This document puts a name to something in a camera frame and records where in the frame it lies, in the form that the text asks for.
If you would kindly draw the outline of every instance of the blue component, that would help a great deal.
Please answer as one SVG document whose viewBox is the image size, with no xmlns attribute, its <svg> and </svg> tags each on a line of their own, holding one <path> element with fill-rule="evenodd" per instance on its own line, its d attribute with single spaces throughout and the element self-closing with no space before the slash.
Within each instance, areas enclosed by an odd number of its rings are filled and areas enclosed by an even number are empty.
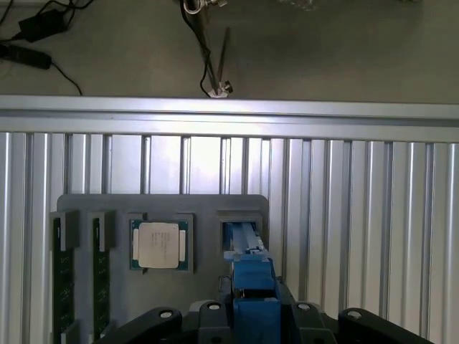
<svg viewBox="0 0 459 344">
<path fill-rule="evenodd" d="M 232 247 L 224 258 L 233 263 L 237 343 L 280 344 L 280 293 L 260 235 L 251 223 L 225 224 L 224 246 Z"/>
</svg>

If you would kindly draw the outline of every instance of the green circuit board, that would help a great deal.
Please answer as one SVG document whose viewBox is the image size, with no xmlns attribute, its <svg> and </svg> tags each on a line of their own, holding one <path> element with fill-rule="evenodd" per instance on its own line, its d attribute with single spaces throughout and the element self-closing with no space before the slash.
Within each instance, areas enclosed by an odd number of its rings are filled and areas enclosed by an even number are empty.
<svg viewBox="0 0 459 344">
<path fill-rule="evenodd" d="M 52 221 L 52 333 L 60 344 L 60 334 L 75 320 L 73 249 L 60 250 L 61 219 Z"/>
<path fill-rule="evenodd" d="M 110 251 L 100 251 L 100 220 L 93 220 L 93 319 L 94 340 L 110 322 Z"/>
</svg>

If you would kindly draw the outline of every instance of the metal panel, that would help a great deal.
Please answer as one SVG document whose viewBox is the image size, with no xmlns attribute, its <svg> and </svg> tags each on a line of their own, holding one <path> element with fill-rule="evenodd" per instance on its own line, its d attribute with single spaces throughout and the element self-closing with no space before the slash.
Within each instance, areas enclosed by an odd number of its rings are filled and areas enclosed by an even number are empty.
<svg viewBox="0 0 459 344">
<path fill-rule="evenodd" d="M 0 341 L 48 343 L 47 214 L 73 192 L 262 194 L 298 299 L 454 343 L 458 106 L 0 97 L 0 109 Z"/>
</svg>

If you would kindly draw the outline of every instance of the corrugated metal wall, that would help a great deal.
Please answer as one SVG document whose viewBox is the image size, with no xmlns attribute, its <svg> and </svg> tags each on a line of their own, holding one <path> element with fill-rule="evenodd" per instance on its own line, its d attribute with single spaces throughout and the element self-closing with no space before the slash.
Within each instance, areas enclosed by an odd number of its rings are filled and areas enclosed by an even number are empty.
<svg viewBox="0 0 459 344">
<path fill-rule="evenodd" d="M 297 298 L 455 343 L 458 144 L 0 133 L 0 179 L 1 343 L 48 342 L 47 215 L 64 193 L 262 194 Z"/>
</svg>

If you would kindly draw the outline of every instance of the gray floor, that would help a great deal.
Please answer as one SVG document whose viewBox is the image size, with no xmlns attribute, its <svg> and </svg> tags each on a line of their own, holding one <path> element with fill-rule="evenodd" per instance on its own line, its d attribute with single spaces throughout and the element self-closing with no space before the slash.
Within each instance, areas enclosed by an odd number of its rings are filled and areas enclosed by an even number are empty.
<svg viewBox="0 0 459 344">
<path fill-rule="evenodd" d="M 213 8 L 215 54 L 226 26 L 236 98 L 459 102 L 459 2 L 322 0 L 300 11 L 275 0 Z M 172 0 L 97 0 L 74 27 L 33 45 L 85 95 L 201 97 L 202 61 Z M 0 34 L 35 9 L 16 9 Z M 72 95 L 55 70 L 0 62 L 0 93 Z"/>
</svg>

